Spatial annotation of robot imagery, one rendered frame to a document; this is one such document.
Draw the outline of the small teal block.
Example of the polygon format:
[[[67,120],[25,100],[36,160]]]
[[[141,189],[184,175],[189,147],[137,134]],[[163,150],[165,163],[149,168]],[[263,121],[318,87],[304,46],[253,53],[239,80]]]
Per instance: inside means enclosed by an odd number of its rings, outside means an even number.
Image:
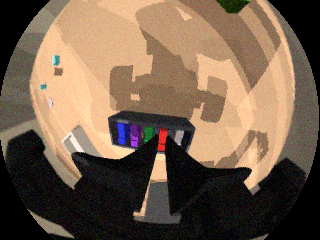
[[[57,67],[59,67],[59,63],[60,63],[60,55],[55,55],[55,56],[53,56],[53,67],[55,67],[55,65],[57,65]]]

